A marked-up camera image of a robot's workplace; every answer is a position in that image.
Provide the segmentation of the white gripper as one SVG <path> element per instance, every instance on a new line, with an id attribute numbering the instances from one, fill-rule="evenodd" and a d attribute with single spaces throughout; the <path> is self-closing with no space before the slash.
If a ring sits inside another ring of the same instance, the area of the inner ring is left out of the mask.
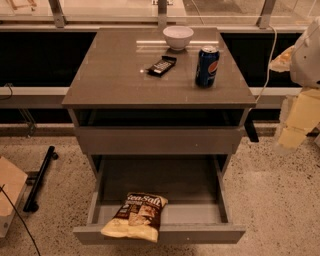
<path id="1" fill-rule="evenodd" d="M 288 47 L 269 64 L 275 72 L 290 70 L 294 83 L 305 89 L 294 99 L 278 143 L 296 149 L 320 123 L 320 16 L 317 16 L 294 46 Z"/>

